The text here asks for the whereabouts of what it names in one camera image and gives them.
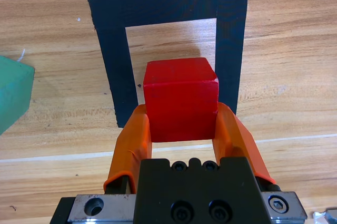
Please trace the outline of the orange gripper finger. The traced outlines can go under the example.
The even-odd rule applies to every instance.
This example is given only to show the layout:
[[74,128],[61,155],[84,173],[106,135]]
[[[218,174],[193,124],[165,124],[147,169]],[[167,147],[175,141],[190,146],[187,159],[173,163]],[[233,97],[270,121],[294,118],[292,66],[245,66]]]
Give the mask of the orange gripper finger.
[[218,104],[212,143],[217,163],[223,157],[246,157],[261,191],[280,190],[275,180],[270,177],[251,133],[223,103]]
[[136,193],[141,161],[152,157],[150,124],[146,106],[139,105],[133,111],[122,132],[119,134],[104,192],[118,190],[123,178],[128,178],[131,193]]

